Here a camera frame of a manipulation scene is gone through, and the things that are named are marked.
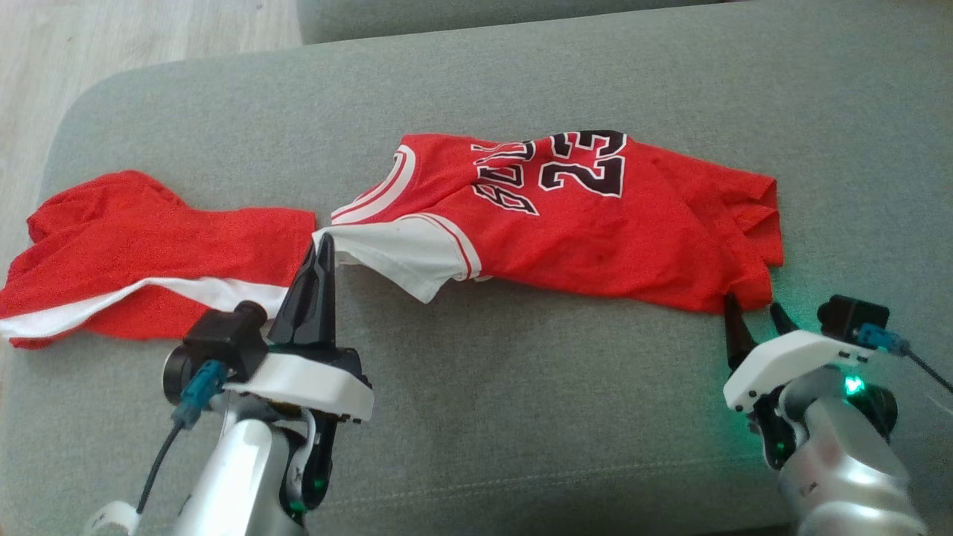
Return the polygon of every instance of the wooden floor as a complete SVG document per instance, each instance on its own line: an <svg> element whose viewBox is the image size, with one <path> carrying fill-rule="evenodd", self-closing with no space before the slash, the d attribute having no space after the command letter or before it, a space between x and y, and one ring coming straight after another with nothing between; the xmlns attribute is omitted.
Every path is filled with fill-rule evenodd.
<svg viewBox="0 0 953 536"><path fill-rule="evenodd" d="M47 152L81 92L157 63L300 45L294 0L0 0L4 273L29 244ZM9 352L0 341L0 389Z"/></svg>

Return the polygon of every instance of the glowing green led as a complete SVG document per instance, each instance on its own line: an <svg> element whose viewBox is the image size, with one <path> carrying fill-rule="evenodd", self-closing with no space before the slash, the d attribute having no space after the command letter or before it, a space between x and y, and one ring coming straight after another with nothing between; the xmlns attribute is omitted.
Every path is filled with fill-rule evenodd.
<svg viewBox="0 0 953 536"><path fill-rule="evenodd" d="M858 376L848 376L843 379L843 390L848 395L863 391L863 380Z"/></svg>

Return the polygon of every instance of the sofa backrest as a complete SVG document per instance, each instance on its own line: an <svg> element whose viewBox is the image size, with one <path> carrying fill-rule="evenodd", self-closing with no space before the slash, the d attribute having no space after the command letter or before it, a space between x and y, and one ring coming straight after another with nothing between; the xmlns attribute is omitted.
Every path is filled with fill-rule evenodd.
<svg viewBox="0 0 953 536"><path fill-rule="evenodd" d="M719 0L298 0L305 45L455 30Z"/></svg>

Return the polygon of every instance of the clothing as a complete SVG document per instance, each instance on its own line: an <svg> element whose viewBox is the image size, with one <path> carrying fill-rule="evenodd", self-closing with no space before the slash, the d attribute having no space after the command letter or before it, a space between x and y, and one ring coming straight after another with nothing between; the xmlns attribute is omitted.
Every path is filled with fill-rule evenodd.
<svg viewBox="0 0 953 536"><path fill-rule="evenodd" d="M728 292L768 304L783 263L773 178L614 131L406 135L390 175L323 233L425 302L448 278L494 277L720 313Z"/></svg>
<svg viewBox="0 0 953 536"><path fill-rule="evenodd" d="M253 299L274 315L308 251L314 214L204 212L137 171L52 197L0 290L0 335L40 347L75 329L181 339L208 307Z"/></svg>

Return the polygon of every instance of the gray fabric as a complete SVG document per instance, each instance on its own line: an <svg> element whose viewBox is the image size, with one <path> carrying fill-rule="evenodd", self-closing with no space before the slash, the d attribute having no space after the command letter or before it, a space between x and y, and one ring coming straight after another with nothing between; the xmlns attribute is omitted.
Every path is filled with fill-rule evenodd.
<svg viewBox="0 0 953 536"><path fill-rule="evenodd" d="M301 42L457 30L719 0L297 0Z"/></svg>
<svg viewBox="0 0 953 536"><path fill-rule="evenodd" d="M69 112L44 196L137 168L195 207L326 221L387 174L408 132L615 129L775 176L776 294L791 315L816 329L834 292L889 304L953 377L951 9L748 2L128 72ZM787 519L758 438L723 407L718 318L503 281L450 283L422 305L360 268L340 271L338 295L339 340L360 350L377 401L338 435L318 533L678 535ZM766 314L750 320L770 335ZM16 355L0 424L8 536L75 533L106 502L134 502L170 426L171 347L77 335ZM865 374L897 395L917 504L953 517L953 422L923 396L938 390L890 358ZM218 425L173 446L140 534L168 530Z"/></svg>

